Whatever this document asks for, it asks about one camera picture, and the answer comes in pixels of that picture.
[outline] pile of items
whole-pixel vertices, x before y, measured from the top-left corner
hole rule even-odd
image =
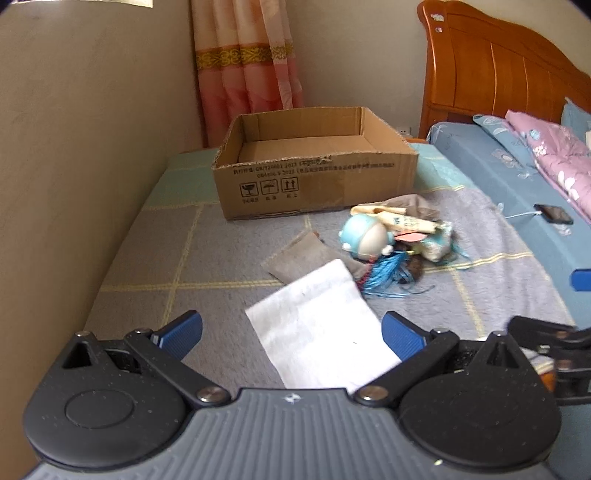
[[[345,251],[306,230],[265,260],[286,286],[246,310],[286,388],[352,392],[399,363],[363,296],[421,293],[423,261],[454,254],[451,223],[418,195],[354,207],[339,237]]]

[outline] pillow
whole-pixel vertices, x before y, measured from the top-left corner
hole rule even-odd
[[[562,109],[560,125],[569,127],[581,142],[585,141],[585,132],[591,130],[591,113],[587,113],[581,107],[576,106],[568,97],[564,98],[566,104]]]
[[[536,157],[542,155],[589,156],[589,149],[573,131],[522,112],[507,110],[509,124],[525,139]]]
[[[472,118],[486,133],[503,145],[524,168],[535,168],[535,157],[531,148],[504,118],[492,115],[474,115]]]

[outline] beige wall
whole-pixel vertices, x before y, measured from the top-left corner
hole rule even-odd
[[[0,16],[0,478],[33,464],[22,407],[86,320],[170,154],[200,146],[189,0]]]
[[[418,133],[427,40],[418,0],[286,0],[306,105],[364,105]],[[591,73],[591,22],[569,0],[466,0],[538,31]]]

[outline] smartphone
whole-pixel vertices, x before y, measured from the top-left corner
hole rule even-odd
[[[574,220],[562,207],[536,203],[534,208],[542,212],[542,217],[548,223],[562,223],[564,225],[572,225],[574,223]]]

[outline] curtain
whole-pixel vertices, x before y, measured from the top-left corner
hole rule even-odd
[[[210,147],[235,116],[302,106],[285,0],[192,0]]]

